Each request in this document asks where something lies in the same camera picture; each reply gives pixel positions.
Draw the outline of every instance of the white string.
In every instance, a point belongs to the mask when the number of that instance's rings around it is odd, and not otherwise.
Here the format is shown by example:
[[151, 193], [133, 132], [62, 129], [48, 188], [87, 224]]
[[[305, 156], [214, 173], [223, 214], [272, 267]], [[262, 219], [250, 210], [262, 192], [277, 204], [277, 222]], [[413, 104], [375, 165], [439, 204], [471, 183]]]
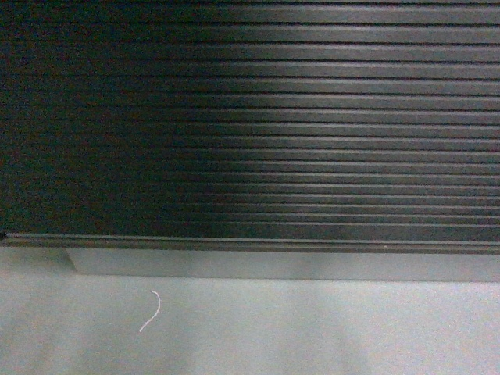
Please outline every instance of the white string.
[[139, 332], [142, 332], [142, 330], [144, 330], [144, 328], [145, 328], [148, 324], [150, 324], [150, 323], [151, 323], [151, 321], [152, 321], [153, 319], [155, 319], [155, 318], [156, 318], [156, 316], [157, 316], [157, 315], [158, 315], [158, 313], [159, 313], [159, 310], [162, 308], [162, 300], [160, 299], [159, 294], [158, 294], [158, 293], [156, 293], [155, 291], [151, 291], [151, 292], [152, 292], [152, 293], [155, 293], [155, 294], [156, 294], [156, 297], [158, 297], [158, 309], [156, 310], [155, 315], [153, 315], [153, 316], [151, 317], [151, 319], [150, 319], [150, 320], [148, 320], [146, 323], [144, 323], [144, 324], [142, 325], [142, 327], [141, 327], [141, 329], [139, 330]]

